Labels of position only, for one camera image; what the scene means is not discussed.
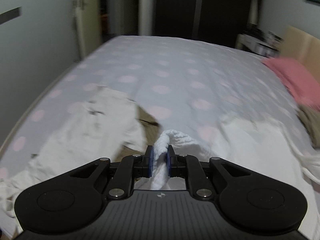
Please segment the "white textured garment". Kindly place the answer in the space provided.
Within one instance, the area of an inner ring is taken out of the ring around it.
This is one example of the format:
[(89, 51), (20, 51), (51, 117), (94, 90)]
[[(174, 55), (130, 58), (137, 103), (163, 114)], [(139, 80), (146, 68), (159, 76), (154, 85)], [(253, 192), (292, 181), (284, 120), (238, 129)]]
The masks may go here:
[(150, 179), (140, 179), (135, 189), (180, 190), (181, 179), (170, 179), (165, 154), (172, 146), (176, 154), (189, 154), (200, 161), (220, 157), (299, 189), (308, 201), (307, 213), (299, 231), (308, 239), (319, 239), (319, 210), (311, 185), (314, 176), (307, 171), (307, 156), (296, 146), (284, 124), (276, 119), (249, 121), (234, 115), (218, 123), (213, 142), (204, 144), (176, 130), (162, 132), (155, 142), (153, 171)]

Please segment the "brown striped garment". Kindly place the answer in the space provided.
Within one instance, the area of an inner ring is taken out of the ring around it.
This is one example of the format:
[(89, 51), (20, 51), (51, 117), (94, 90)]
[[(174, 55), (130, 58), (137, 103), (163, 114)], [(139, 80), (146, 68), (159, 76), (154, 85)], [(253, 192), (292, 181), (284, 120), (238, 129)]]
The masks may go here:
[(129, 129), (129, 136), (116, 154), (116, 161), (132, 154), (143, 154), (149, 145), (153, 145), (161, 131), (157, 120), (137, 105), (137, 116)]

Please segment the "white thin garment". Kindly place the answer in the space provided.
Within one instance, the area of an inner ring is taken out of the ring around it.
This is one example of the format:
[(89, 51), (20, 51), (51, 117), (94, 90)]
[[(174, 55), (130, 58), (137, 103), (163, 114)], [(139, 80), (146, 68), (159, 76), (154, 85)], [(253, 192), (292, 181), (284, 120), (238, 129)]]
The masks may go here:
[(14, 202), (26, 188), (101, 157), (116, 159), (137, 116), (127, 94), (106, 87), (82, 103), (55, 131), (26, 168), (1, 180), (1, 209), (15, 217)]

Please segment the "polka dot bed sheet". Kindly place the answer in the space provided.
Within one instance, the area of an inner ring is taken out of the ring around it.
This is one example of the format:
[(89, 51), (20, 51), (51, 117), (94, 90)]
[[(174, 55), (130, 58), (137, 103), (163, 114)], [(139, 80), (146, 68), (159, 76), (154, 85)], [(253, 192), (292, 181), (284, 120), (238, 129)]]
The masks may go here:
[(128, 94), (164, 129), (203, 142), (219, 116), (238, 113), (282, 122), (303, 154), (314, 154), (298, 106), (261, 56), (172, 37), (120, 36), (89, 55), (35, 106), (1, 160), (1, 175), (26, 167), (49, 136), (105, 85)]

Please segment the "pink pillow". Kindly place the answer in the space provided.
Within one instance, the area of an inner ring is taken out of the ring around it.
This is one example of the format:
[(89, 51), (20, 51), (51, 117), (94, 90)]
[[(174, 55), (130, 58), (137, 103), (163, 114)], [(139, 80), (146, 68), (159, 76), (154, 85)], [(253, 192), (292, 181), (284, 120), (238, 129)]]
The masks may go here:
[(296, 103), (319, 111), (319, 83), (302, 64), (287, 57), (266, 58), (262, 63), (276, 74)]

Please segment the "white bedside table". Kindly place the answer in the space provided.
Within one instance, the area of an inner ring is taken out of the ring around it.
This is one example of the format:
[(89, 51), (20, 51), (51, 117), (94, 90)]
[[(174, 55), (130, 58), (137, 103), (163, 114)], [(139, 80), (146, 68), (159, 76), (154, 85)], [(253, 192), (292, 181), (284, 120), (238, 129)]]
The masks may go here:
[(272, 32), (264, 33), (254, 28), (239, 34), (236, 49), (257, 54), (264, 57), (277, 57), (283, 39)]

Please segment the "dark wardrobe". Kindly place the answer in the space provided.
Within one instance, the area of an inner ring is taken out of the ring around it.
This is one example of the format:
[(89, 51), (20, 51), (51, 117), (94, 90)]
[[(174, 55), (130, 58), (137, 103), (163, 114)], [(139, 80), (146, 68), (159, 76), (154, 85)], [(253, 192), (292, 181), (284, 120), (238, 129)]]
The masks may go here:
[(140, 36), (179, 37), (234, 48), (259, 18), (261, 0), (139, 0)]

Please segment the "wooden headboard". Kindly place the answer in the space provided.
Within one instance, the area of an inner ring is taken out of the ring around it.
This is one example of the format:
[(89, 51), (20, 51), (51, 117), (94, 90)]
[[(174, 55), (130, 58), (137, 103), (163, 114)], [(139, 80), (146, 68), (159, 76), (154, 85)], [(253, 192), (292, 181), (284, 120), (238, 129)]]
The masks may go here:
[(319, 39), (293, 26), (287, 26), (280, 45), (280, 56), (301, 63), (314, 78), (319, 79)]

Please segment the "grey wall plate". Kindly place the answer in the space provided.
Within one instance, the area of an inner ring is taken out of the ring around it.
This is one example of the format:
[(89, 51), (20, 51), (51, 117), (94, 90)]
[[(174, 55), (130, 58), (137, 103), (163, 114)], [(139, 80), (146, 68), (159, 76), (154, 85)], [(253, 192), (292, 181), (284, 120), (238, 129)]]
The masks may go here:
[(20, 17), (21, 7), (17, 7), (0, 14), (0, 25)]

